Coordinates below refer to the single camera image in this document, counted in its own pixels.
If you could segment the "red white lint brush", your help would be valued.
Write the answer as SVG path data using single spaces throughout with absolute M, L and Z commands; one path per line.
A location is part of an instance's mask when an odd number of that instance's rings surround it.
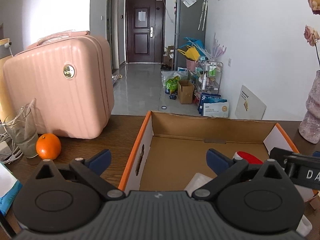
M 248 161 L 249 164 L 254 164 L 254 165 L 260 165 L 263 163 L 260 159 L 258 159 L 254 155 L 247 153 L 247 152 L 244 152 L 244 151 L 235 152 L 235 154 L 233 155 L 233 159 L 235 159 L 235 160 L 244 159 L 244 160 Z

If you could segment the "purple textured vase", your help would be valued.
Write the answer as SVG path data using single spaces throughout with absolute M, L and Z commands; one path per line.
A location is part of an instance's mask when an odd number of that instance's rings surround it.
M 319 142 L 319 70 L 313 81 L 308 99 L 306 101 L 306 114 L 300 123 L 298 131 L 300 135 L 308 142 L 317 144 Z

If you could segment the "red cardboard box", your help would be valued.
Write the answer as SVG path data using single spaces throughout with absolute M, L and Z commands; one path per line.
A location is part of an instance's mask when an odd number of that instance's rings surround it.
M 149 111 L 129 155 L 119 189 L 125 193 L 181 191 L 197 173 L 215 178 L 210 148 L 232 158 L 247 152 L 261 161 L 274 147 L 312 154 L 319 150 L 298 133 L 299 122 L 253 121 Z

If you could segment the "orange fruit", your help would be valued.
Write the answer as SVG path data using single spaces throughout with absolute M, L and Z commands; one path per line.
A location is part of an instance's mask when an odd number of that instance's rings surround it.
M 41 135 L 36 142 L 36 152 L 41 159 L 56 159 L 61 153 L 61 142 L 52 133 Z

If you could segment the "white tape roll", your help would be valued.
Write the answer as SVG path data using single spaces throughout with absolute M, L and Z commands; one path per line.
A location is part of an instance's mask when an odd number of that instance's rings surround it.
M 302 216 L 296 232 L 299 233 L 301 236 L 306 237 L 312 230 L 312 224 L 310 220 L 307 219 L 305 215 Z

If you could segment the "small brown cardboard box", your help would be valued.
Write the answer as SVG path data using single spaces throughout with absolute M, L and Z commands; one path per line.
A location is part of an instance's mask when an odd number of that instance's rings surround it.
M 181 104 L 192 104 L 194 85 L 189 80 L 178 82 L 178 99 Z

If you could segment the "clear glass cup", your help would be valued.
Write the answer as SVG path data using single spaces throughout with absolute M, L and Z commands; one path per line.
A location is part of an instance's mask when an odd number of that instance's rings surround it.
M 37 156 L 36 142 L 38 140 L 37 128 L 34 121 L 32 109 L 36 99 L 13 111 L 4 119 L 4 129 L 9 133 L 13 142 L 28 158 Z

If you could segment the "blue tissue pack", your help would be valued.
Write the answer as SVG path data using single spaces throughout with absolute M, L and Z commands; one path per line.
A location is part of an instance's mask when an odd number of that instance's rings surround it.
M 0 172 L 0 210 L 6 216 L 22 184 L 3 164 Z

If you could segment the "pink suitcase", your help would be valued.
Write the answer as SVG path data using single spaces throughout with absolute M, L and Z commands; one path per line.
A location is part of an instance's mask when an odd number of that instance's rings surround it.
M 107 39 L 87 31 L 47 36 L 7 60 L 4 82 L 15 109 L 36 99 L 37 132 L 93 139 L 114 107 Z

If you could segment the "dark brown door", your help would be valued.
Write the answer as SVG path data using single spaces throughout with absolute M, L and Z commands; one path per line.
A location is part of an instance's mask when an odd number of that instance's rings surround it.
M 162 63 L 166 0 L 126 0 L 126 60 Z

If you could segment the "grey refrigerator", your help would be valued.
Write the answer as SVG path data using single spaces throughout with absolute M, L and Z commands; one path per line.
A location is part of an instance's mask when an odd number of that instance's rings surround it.
M 204 0 L 176 0 L 174 70 L 186 67 L 185 56 L 178 51 L 186 49 L 186 37 L 201 40 L 204 44 L 206 32 L 202 31 L 202 27 L 198 29 L 203 2 Z

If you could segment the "white board leaning on wall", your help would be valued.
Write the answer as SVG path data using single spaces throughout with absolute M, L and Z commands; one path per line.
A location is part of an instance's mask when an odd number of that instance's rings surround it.
M 266 105 L 246 86 L 242 85 L 235 116 L 238 119 L 262 120 Z

